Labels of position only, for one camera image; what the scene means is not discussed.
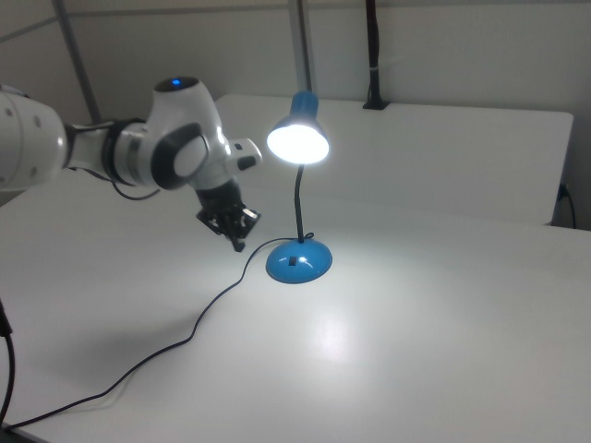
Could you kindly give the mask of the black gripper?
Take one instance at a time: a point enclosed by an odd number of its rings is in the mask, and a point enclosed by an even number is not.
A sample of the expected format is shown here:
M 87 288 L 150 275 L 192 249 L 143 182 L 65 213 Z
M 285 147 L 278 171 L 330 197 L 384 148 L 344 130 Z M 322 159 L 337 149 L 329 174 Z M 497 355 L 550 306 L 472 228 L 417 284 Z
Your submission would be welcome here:
M 197 218 L 216 234 L 224 234 L 235 252 L 242 252 L 243 239 L 258 222 L 260 213 L 242 201 L 238 182 L 230 179 L 221 186 L 197 190 L 196 194 L 201 204 Z

